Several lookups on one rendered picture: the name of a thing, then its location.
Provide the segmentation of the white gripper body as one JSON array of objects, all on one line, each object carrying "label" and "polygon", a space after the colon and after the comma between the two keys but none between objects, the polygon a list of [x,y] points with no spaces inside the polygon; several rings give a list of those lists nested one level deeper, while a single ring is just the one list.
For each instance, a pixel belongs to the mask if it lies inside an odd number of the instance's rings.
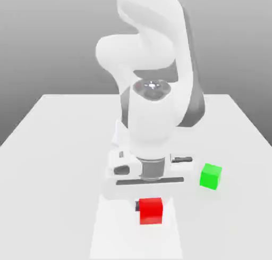
[{"label": "white gripper body", "polygon": [[161,178],[156,181],[108,179],[103,184],[103,196],[108,200],[168,198],[182,191],[183,182],[183,177]]}]

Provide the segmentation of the small green cube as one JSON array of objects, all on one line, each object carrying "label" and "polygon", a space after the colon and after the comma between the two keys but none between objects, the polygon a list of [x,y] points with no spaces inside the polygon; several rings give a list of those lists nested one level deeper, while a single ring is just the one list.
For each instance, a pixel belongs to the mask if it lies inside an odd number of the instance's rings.
[{"label": "small green cube", "polygon": [[222,173],[222,167],[206,163],[200,174],[200,186],[216,190]]}]

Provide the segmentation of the small red cube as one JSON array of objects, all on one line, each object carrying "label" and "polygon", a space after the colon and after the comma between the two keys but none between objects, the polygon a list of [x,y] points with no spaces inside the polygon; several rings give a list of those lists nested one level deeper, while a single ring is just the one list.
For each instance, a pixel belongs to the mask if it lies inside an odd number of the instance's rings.
[{"label": "small red cube", "polygon": [[161,198],[139,199],[140,224],[162,224],[163,202]]}]

